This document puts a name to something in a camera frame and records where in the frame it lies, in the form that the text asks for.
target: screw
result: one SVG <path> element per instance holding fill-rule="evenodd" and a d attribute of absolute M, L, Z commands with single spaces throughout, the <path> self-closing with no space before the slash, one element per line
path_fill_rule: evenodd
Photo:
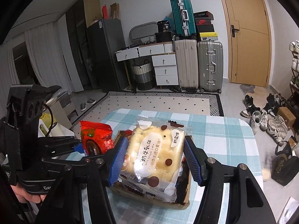
<path fill-rule="evenodd" d="M 208 161 L 209 163 L 212 163 L 212 164 L 216 162 L 215 158 L 212 158 L 212 157 L 209 157 L 209 158 L 207 159 L 207 161 Z"/>
<path fill-rule="evenodd" d="M 246 164 L 244 164 L 244 163 L 241 163 L 239 167 L 240 167 L 242 170 L 246 170 L 246 169 L 247 169 L 247 166 L 246 166 Z"/>
<path fill-rule="evenodd" d="M 95 160 L 96 164 L 102 164 L 104 162 L 104 159 L 103 158 L 97 158 Z"/>
<path fill-rule="evenodd" d="M 71 168 L 72 168 L 72 166 L 69 164 L 64 166 L 65 171 L 69 171 L 69 170 L 71 170 Z"/>

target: suitcase handle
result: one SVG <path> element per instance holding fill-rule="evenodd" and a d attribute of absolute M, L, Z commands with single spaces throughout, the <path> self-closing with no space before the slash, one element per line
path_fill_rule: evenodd
<path fill-rule="evenodd" d="M 183 21 L 189 21 L 187 10 L 181 10 Z"/>
<path fill-rule="evenodd" d="M 212 71 L 212 74 L 216 73 L 216 63 L 212 62 L 212 64 L 214 65 L 214 71 Z"/>

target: white dresser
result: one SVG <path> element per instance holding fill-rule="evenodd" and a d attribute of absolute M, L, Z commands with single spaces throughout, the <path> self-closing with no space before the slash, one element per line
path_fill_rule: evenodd
<path fill-rule="evenodd" d="M 152 55 L 157 85 L 178 85 L 178 70 L 172 42 L 144 45 L 116 52 L 118 61 L 148 55 Z"/>

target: gray slipper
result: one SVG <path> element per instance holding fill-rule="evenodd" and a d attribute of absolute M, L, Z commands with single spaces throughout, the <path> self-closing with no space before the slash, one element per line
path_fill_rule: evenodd
<path fill-rule="evenodd" d="M 80 110 L 81 111 L 86 110 L 86 103 L 83 103 L 83 104 L 80 105 Z"/>
<path fill-rule="evenodd" d="M 87 105 L 94 105 L 95 104 L 95 100 L 94 99 L 87 99 Z"/>

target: curtain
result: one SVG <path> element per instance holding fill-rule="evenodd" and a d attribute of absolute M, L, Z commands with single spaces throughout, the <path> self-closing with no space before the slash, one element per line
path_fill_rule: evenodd
<path fill-rule="evenodd" d="M 62 56 L 59 53 L 54 23 L 25 31 L 25 42 L 39 83 L 44 87 L 59 85 L 70 93 L 71 86 L 62 64 Z"/>
<path fill-rule="evenodd" d="M 13 59 L 12 40 L 0 46 L 0 118 L 6 115 L 6 104 L 10 86 L 20 84 Z"/>

